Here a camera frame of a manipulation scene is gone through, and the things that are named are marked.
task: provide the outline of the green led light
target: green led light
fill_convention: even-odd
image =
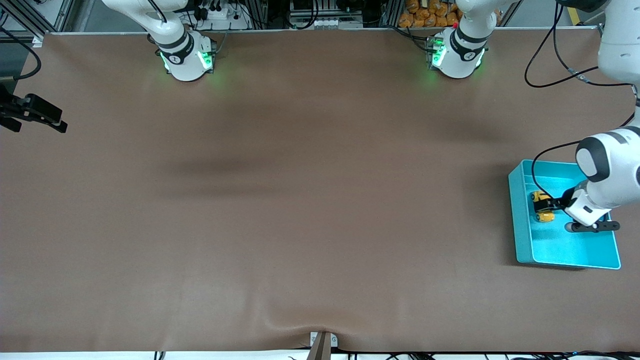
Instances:
[[[447,53],[447,47],[445,45],[441,45],[438,51],[433,55],[433,66],[440,66],[442,64],[442,59],[444,59],[445,54]]]
[[[482,62],[482,55],[484,55],[484,49],[482,49],[480,55],[478,55],[478,62],[476,63],[476,67],[480,66],[480,63]]]
[[[164,68],[165,68],[167,71],[170,71],[170,70],[169,70],[169,64],[167,64],[167,62],[166,62],[166,58],[164,57],[164,54],[163,54],[163,53],[160,53],[160,57],[162,58],[162,62],[164,63]]]
[[[198,57],[200,58],[200,62],[205,69],[211,68],[211,56],[206,53],[198,52]]]

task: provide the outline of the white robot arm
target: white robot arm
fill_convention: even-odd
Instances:
[[[112,10],[140,24],[160,48],[164,67],[176,79],[193,81],[213,70],[215,44],[197,31],[187,31],[175,10],[188,0],[102,0]]]
[[[518,0],[457,0],[464,13],[456,29],[447,28],[435,35],[443,38],[440,51],[432,54],[431,64],[450,78],[471,75],[484,54],[484,45],[497,24],[494,10]]]
[[[640,0],[610,0],[598,66],[610,78],[640,86]],[[589,136],[575,159],[587,176],[565,192],[565,211],[585,226],[618,206],[640,201],[640,99],[628,126]]]
[[[480,65],[484,45],[495,29],[493,10],[514,2],[457,0],[458,8],[465,15],[457,29],[446,29],[436,35],[443,38],[444,48],[431,55],[432,65],[451,78],[471,75]],[[581,4],[579,0],[570,2]],[[605,15],[598,66],[611,79],[638,88],[640,0],[609,0]],[[640,99],[636,100],[634,121],[625,127],[583,139],[575,158],[587,180],[565,191],[558,201],[559,207],[584,227],[597,227],[598,220],[611,209],[640,201]],[[578,228],[575,224],[568,225],[570,231]]]

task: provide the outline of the table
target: table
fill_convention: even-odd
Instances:
[[[515,259],[509,172],[634,108],[527,87],[543,34],[453,80],[393,31],[233,33],[194,83],[143,35],[47,36],[16,94],[69,129],[0,131],[0,350],[639,350],[638,204],[619,271]],[[558,35],[596,63],[596,30]],[[548,46],[532,81],[564,76]]]

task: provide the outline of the teal tray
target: teal tray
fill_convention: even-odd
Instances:
[[[572,266],[578,268],[620,269],[616,235],[602,233],[569,233],[564,225],[572,219],[556,211],[552,222],[536,221],[531,193],[538,190],[531,177],[531,160],[523,160],[509,174],[511,213],[518,262],[537,265]],[[540,186],[559,197],[585,180],[574,163],[536,162],[536,179]]]

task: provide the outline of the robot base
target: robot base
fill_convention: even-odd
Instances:
[[[442,71],[442,74],[454,79],[462,79],[471,75],[473,71],[480,66],[480,61],[484,54],[484,50],[477,59],[472,61],[463,61],[460,56],[452,50],[451,34],[455,31],[453,28],[444,29],[442,32],[434,35],[435,38],[441,38],[442,44],[435,46],[436,50],[433,54],[427,54],[428,62],[435,69]]]
[[[189,31],[189,34],[193,37],[193,50],[181,64],[174,64],[162,56],[167,73],[180,81],[194,81],[213,72],[216,61],[216,42],[197,31]]]

